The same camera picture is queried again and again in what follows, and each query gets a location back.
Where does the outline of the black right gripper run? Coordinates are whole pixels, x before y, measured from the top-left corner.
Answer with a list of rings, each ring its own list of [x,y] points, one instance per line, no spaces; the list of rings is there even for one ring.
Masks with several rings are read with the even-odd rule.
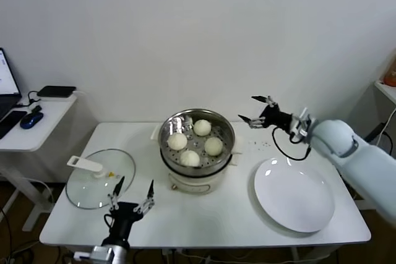
[[[283,131],[290,131],[293,120],[292,114],[282,112],[271,96],[258,95],[251,96],[251,98],[267,105],[262,112],[263,117],[250,119],[246,116],[238,115],[251,129],[264,129],[276,126]]]

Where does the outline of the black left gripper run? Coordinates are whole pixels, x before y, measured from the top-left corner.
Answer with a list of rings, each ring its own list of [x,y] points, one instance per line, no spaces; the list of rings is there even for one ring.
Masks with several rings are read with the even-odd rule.
[[[127,241],[132,228],[132,225],[140,221],[154,206],[154,180],[151,181],[146,199],[140,204],[119,202],[118,197],[121,192],[125,177],[116,184],[113,192],[108,194],[110,201],[110,213],[114,219],[110,229],[110,238],[114,240]]]

